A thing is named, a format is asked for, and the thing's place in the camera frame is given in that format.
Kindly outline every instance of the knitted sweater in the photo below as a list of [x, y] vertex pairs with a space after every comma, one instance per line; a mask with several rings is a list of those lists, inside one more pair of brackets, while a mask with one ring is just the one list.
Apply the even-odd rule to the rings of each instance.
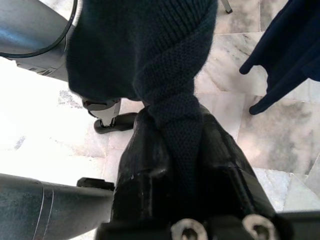
[[194, 77], [209, 54], [216, 10], [216, 0], [84, 0], [67, 55], [74, 92], [150, 104], [174, 160], [183, 211], [197, 201], [203, 120]]

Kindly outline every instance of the chair leg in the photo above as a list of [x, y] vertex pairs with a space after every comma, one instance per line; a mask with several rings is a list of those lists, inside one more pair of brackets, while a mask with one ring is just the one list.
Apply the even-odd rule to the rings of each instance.
[[230, 13], [233, 12], [233, 10], [232, 10], [232, 8], [231, 8], [228, 0], [221, 0], [221, 2], [222, 2], [222, 4], [223, 4], [223, 6], [224, 6], [225, 11], [226, 11], [227, 14], [230, 14]]

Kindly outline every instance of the navy blue cloth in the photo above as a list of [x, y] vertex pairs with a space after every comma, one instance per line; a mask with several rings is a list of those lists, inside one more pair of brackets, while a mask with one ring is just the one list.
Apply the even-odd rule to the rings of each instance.
[[84, 0], [67, 54], [74, 92], [102, 103], [149, 104], [172, 154], [185, 217], [197, 205], [203, 130], [194, 77], [208, 57], [216, 12], [216, 0]]
[[266, 95], [250, 108], [252, 115], [268, 109], [307, 78], [320, 81], [320, 1], [289, 0], [271, 22], [248, 60], [265, 68]]

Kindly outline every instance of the gray metal pipe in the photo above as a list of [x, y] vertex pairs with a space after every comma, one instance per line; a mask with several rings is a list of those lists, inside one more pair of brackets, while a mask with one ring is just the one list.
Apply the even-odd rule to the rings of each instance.
[[51, 45], [67, 20], [39, 0], [0, 0], [0, 52], [26, 54]]
[[110, 220], [113, 192], [0, 174], [0, 240], [67, 240]]

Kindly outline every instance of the metal bolt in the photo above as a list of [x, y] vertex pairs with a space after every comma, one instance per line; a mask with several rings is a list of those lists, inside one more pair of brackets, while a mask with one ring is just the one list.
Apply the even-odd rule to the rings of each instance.
[[205, 227], [198, 221], [185, 218], [171, 227], [172, 240], [208, 240]]
[[279, 240], [274, 224], [264, 216], [247, 215], [242, 220], [242, 224], [254, 240]]

